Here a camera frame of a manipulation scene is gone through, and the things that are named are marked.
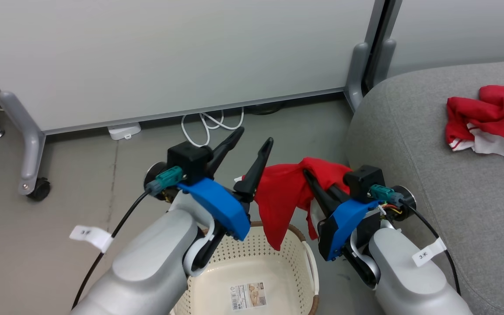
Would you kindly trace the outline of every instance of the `gray fabric upholstery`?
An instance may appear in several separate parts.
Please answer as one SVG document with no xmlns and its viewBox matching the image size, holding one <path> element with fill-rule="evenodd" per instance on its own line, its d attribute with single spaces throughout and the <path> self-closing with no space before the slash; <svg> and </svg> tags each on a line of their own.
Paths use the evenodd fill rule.
<svg viewBox="0 0 504 315">
<path fill-rule="evenodd" d="M 504 85 L 504 62 L 385 80 L 354 114 L 346 151 L 353 169 L 380 167 L 387 185 L 414 193 L 418 210 L 448 246 L 472 312 L 504 315 L 504 157 L 452 152 L 444 136 L 447 98 L 476 98 L 488 84 Z M 420 248 L 434 240 L 416 217 L 401 227 Z M 453 285 L 444 255 L 434 261 Z"/>
</svg>

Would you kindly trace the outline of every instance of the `laundry basket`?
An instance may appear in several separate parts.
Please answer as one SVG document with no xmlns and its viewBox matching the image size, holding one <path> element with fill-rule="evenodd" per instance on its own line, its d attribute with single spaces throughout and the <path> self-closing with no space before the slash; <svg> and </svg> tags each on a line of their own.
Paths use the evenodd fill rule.
<svg viewBox="0 0 504 315">
<path fill-rule="evenodd" d="M 305 237 L 289 225 L 281 250 L 273 249 L 261 222 L 244 241 L 224 237 L 199 277 L 188 279 L 174 315 L 313 315 L 318 270 Z"/>
</svg>

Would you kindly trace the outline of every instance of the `white partition panel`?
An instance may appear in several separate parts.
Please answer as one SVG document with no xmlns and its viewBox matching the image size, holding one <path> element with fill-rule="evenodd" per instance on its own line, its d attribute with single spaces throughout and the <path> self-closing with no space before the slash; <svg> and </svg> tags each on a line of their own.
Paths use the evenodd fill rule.
<svg viewBox="0 0 504 315">
<path fill-rule="evenodd" d="M 0 89 L 43 131 L 344 86 L 366 0 L 0 0 Z"/>
<path fill-rule="evenodd" d="M 388 77 L 454 64 L 504 61 L 504 0 L 402 0 Z"/>
</svg>

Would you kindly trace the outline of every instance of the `gray floor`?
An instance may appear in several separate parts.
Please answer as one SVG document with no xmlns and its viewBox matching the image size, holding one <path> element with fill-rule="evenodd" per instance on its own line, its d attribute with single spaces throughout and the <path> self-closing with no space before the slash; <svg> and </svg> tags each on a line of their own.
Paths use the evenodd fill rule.
<svg viewBox="0 0 504 315">
<path fill-rule="evenodd" d="M 305 156 L 344 163 L 343 142 L 351 116 L 342 99 L 318 99 L 266 116 L 247 114 L 246 132 L 216 180 L 232 187 L 232 179 L 248 169 L 268 137 L 275 140 L 269 164 L 297 163 Z M 228 125 L 236 123 L 236 116 L 226 120 Z M 145 124 L 147 128 L 131 140 L 113 141 L 97 131 L 60 136 L 48 143 L 40 173 L 50 179 L 52 191 L 36 203 L 17 193 L 22 139 L 0 113 L 0 127 L 7 132 L 0 139 L 0 315 L 69 313 L 84 274 L 98 255 L 88 243 L 70 240 L 70 231 L 77 224 L 114 229 L 142 192 L 149 166 L 165 160 L 166 149 L 185 140 L 178 123 L 155 125 Z M 187 128 L 196 141 L 204 140 L 201 123 L 189 122 Z M 228 134 L 212 131 L 211 145 Z M 145 199 L 116 237 L 93 281 L 110 267 L 124 245 L 167 208 L 164 202 Z M 259 219 L 255 205 L 251 213 L 252 219 Z M 304 211 L 297 210 L 292 223 L 306 234 L 305 217 Z M 316 241 L 309 243 L 317 253 Z M 346 262 L 319 258 L 318 314 L 381 313 L 372 292 Z"/>
</svg>

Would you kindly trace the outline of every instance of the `perforated basket side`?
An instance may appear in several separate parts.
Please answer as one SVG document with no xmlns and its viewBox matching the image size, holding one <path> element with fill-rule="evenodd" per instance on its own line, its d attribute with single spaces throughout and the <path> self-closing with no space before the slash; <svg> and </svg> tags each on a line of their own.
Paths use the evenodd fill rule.
<svg viewBox="0 0 504 315">
<path fill-rule="evenodd" d="M 235 241 L 230 237 L 224 237 L 210 259 L 210 267 L 233 259 L 247 259 L 248 257 L 266 257 L 277 259 L 288 265 L 288 269 L 294 274 L 296 294 L 300 303 L 301 315 L 312 315 L 318 306 L 318 296 L 310 276 L 310 266 L 306 258 L 306 250 L 302 241 L 305 238 L 294 226 L 289 225 L 281 250 L 276 251 L 268 243 L 262 223 L 253 222 L 250 232 L 244 241 Z M 192 314 L 192 278 L 188 279 L 188 290 L 178 301 L 175 309 L 176 315 Z"/>
</svg>

